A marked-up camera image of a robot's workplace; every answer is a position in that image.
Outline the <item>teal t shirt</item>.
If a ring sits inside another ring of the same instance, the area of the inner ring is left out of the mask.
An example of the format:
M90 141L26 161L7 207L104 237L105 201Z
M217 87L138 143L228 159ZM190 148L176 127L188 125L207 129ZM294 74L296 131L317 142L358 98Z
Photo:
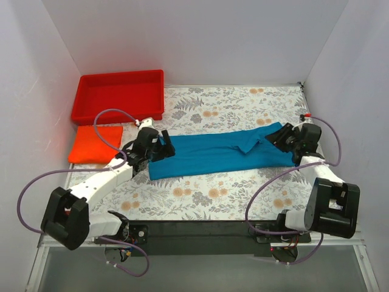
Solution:
M265 139L281 129L276 122L252 130L218 134L172 136L174 156L150 162L150 180L219 172L293 167L291 153L283 153Z

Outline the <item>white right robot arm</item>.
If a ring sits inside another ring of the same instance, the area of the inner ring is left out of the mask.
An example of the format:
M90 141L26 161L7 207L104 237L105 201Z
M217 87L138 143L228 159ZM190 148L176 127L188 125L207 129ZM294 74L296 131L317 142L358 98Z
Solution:
M357 225L360 189L344 182L325 164L317 153L322 129L304 123L294 127L287 123L266 139L282 152L292 153L292 162L303 165L301 174L312 186L305 210L283 210L277 216L276 237L288 242L298 232L321 232L351 238Z

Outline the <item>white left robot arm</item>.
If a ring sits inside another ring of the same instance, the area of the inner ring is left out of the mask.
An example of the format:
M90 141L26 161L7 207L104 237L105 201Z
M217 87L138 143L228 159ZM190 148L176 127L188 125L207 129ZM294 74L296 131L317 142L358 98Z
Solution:
M57 187L41 222L41 230L69 250L75 250L89 238L105 236L116 243L131 236L129 220L116 211L92 215L91 210L119 185L133 179L149 162L174 156L175 149L167 130L152 127L139 130L109 162L87 180L69 189Z

